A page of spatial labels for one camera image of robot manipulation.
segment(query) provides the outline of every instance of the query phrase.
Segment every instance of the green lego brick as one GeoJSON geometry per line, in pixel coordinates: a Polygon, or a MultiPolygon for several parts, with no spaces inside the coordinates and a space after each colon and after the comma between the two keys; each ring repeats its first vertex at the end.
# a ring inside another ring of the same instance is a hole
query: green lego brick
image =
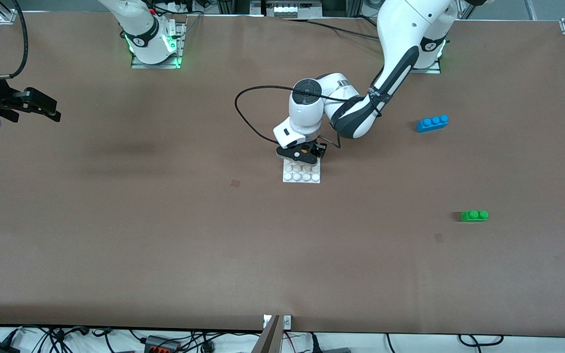
{"type": "Polygon", "coordinates": [[[486,210],[470,210],[462,212],[462,222],[483,222],[487,221],[489,214],[486,210]]]}

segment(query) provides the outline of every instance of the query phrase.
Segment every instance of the white floor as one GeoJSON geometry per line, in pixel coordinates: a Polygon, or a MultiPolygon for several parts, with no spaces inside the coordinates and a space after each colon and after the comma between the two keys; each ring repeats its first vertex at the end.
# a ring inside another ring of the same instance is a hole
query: white floor
{"type": "MultiPolygon", "coordinates": [[[[0,327],[0,341],[13,330],[13,327],[0,327]]],[[[139,337],[159,335],[165,338],[184,337],[185,331],[143,331],[135,330],[139,337]]],[[[13,345],[22,353],[30,353],[43,335],[37,328],[24,328],[14,336],[13,345]]],[[[292,341],[296,353],[312,351],[311,336],[307,333],[292,332],[292,341]]],[[[386,344],[386,336],[381,333],[317,333],[320,347],[323,351],[329,349],[349,348],[352,353],[390,353],[386,344]]],[[[144,351],[143,344],[134,339],[127,330],[115,330],[108,336],[110,344],[116,353],[144,351]]],[[[465,347],[459,343],[455,335],[407,335],[391,334],[390,338],[396,353],[477,353],[477,349],[465,347]]],[[[477,336],[480,343],[493,342],[496,337],[477,336]]],[[[258,340],[255,335],[224,335],[214,340],[216,353],[249,353],[258,340]]],[[[67,336],[65,343],[73,353],[110,353],[103,337],[89,334],[82,336],[73,333],[67,336]]],[[[48,353],[51,345],[48,343],[42,352],[48,353]]],[[[284,340],[281,353],[293,353],[291,345],[284,340]]],[[[505,337],[504,342],[494,347],[482,347],[483,353],[565,353],[565,338],[549,337],[505,337]]]]}

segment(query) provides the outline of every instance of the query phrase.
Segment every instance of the brown table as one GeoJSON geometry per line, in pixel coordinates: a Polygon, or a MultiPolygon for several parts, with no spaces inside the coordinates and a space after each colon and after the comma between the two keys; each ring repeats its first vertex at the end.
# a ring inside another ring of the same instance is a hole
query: brown table
{"type": "MultiPolygon", "coordinates": [[[[132,70],[110,14],[27,25],[11,84],[63,118],[0,129],[0,323],[258,329],[290,313],[294,330],[565,335],[558,23],[457,22],[443,73],[410,76],[367,136],[327,152],[320,185],[282,183],[233,99],[327,72],[363,92],[377,42],[211,17],[181,69],[132,70]],[[437,114],[447,128],[414,132],[437,114]],[[469,209],[489,221],[457,222],[469,209]]],[[[18,24],[0,28],[0,72],[21,44],[18,24]]],[[[271,135],[287,97],[240,106],[271,135]]]]}

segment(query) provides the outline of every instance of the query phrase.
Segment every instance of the red wire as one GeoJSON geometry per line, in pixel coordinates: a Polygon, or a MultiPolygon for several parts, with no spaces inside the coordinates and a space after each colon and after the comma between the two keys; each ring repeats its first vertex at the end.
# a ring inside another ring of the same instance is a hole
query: red wire
{"type": "Polygon", "coordinates": [[[287,336],[287,340],[289,341],[289,344],[291,344],[291,349],[293,349],[293,353],[296,353],[296,347],[293,346],[293,342],[291,341],[291,337],[289,336],[289,333],[285,332],[284,334],[287,336]]]}

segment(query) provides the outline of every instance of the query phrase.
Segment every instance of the gray floor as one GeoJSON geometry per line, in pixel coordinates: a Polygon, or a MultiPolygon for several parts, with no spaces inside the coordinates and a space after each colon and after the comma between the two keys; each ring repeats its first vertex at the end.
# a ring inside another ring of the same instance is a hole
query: gray floor
{"type": "MultiPolygon", "coordinates": [[[[9,0],[4,4],[11,6],[9,0]]],[[[531,0],[538,20],[557,21],[565,17],[565,0],[531,0]]],[[[106,11],[97,0],[19,0],[26,11],[106,11]]],[[[528,20],[525,0],[496,0],[488,6],[475,9],[473,19],[528,20]]]]}

